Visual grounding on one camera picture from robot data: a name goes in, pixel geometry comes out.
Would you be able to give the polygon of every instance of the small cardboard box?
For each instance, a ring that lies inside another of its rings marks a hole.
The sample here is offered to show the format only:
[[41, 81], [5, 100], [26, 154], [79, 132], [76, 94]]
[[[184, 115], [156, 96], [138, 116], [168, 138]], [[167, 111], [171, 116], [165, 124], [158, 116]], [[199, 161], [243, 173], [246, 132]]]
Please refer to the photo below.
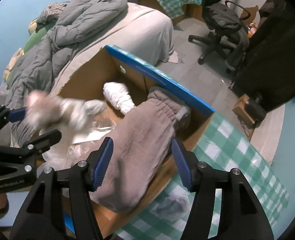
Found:
[[238, 101], [235, 103], [232, 111], [242, 119], [242, 121], [248, 126], [253, 127], [255, 125], [255, 120], [246, 112], [245, 104], [249, 101], [249, 96], [244, 94], [241, 96]]
[[[60, 96], [85, 100], [105, 100], [103, 85], [106, 82], [125, 83], [136, 105], [146, 101], [149, 89], [156, 85], [166, 88], [184, 100], [192, 108], [191, 122], [187, 129], [177, 133], [177, 137], [183, 141], [189, 151], [194, 150], [214, 113], [212, 107], [162, 71], [115, 46], [105, 46], [91, 60], [83, 64], [63, 86]], [[116, 124], [124, 117], [121, 112], [113, 109], [109, 104], [104, 114], [113, 119]], [[166, 187], [176, 172], [177, 168], [173, 157], [170, 157], [158, 169], [137, 207], [129, 213], [117, 214], [93, 204], [93, 210], [103, 237], [107, 237], [124, 226], [130, 218], [148, 206]], [[64, 210], [70, 213], [69, 199], [64, 198], [63, 205]]]

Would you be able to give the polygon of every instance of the gray bedsheet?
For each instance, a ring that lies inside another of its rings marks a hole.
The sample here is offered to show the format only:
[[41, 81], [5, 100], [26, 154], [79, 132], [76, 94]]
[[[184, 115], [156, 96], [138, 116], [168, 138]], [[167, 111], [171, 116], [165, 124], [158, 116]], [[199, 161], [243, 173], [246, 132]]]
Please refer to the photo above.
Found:
[[[62, 68], [126, 8], [127, 0], [72, 0], [40, 44], [17, 62], [17, 71], [11, 75], [7, 107], [23, 107], [32, 90], [50, 92]], [[20, 146], [32, 133], [33, 128], [25, 122], [12, 126], [12, 136]]]

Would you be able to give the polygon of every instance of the gray floor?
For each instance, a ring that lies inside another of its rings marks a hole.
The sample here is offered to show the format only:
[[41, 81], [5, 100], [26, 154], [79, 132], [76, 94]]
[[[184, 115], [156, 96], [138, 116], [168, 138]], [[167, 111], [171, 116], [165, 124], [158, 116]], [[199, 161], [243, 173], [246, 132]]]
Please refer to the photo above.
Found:
[[196, 96], [211, 105], [218, 113], [238, 128], [243, 134], [240, 121], [232, 111], [238, 97], [228, 89], [231, 76], [226, 74], [222, 58], [213, 52], [203, 65], [197, 63], [206, 45], [188, 42], [189, 35], [207, 36], [206, 24], [194, 18], [187, 18], [175, 25], [173, 42], [180, 63], [163, 63], [157, 66], [171, 78], [189, 89]]

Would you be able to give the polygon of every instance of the cardboard box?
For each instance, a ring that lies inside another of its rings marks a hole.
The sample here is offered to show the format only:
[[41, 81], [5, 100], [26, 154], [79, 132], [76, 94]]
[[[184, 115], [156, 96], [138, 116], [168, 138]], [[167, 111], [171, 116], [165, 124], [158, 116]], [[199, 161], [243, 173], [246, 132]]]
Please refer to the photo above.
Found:
[[[214, 114], [213, 108], [163, 72], [118, 47], [110, 46], [105, 46], [91, 60], [82, 65], [61, 89], [60, 96], [85, 100], [105, 100], [103, 85], [112, 81], [125, 83], [136, 105], [147, 100], [149, 88], [155, 85], [166, 88], [189, 104], [192, 107], [190, 125], [187, 129], [177, 133], [177, 137], [183, 141], [189, 151], [195, 148]], [[123, 115], [110, 105], [107, 106], [103, 114], [116, 123], [123, 118]], [[103, 237], [107, 237], [124, 226], [129, 219], [148, 206], [166, 187], [176, 172], [177, 168], [171, 156], [160, 166], [144, 197], [137, 207], [129, 213], [117, 214], [93, 204], [93, 210]], [[63, 205], [64, 210], [70, 213], [69, 199], [64, 198]]]
[[[166, 12], [164, 11], [164, 9], [162, 8], [162, 6], [159, 4], [159, 2], [157, 0], [139, 0], [139, 2], [140, 2], [140, 5], [158, 10], [161, 13], [166, 14]], [[178, 24], [180, 21], [182, 21], [185, 18], [186, 9], [187, 9], [187, 4], [184, 4], [182, 6], [182, 10], [183, 10], [184, 14], [172, 19], [173, 25]]]
[[205, 22], [204, 19], [202, 18], [202, 5], [188, 4], [187, 10], [186, 10], [186, 15], [188, 17], [192, 17], [194, 19], [197, 19], [201, 22]]

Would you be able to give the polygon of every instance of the chair base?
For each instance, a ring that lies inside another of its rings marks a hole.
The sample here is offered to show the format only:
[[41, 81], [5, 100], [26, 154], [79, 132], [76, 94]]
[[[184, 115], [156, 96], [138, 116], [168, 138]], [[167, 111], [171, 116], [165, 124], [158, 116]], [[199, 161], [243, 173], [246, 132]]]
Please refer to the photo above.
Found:
[[195, 40], [195, 41], [199, 41], [199, 42], [202, 42], [202, 43], [208, 45], [206, 50], [202, 53], [202, 55], [197, 60], [198, 64], [200, 64], [200, 65], [202, 65], [204, 63], [205, 58], [209, 54], [211, 54], [213, 51], [216, 51], [223, 59], [226, 59], [228, 54], [226, 54], [223, 51], [223, 49], [230, 50], [230, 53], [234, 50], [234, 48], [232, 46], [221, 43], [221, 39], [222, 39], [221, 36], [219, 36], [217, 34], [213, 34], [213, 32], [209, 32], [208, 36], [209, 36], [209, 38], [204, 38], [204, 37], [195, 36], [195, 35], [189, 35], [189, 37], [188, 37], [189, 42], [192, 42], [193, 40]]

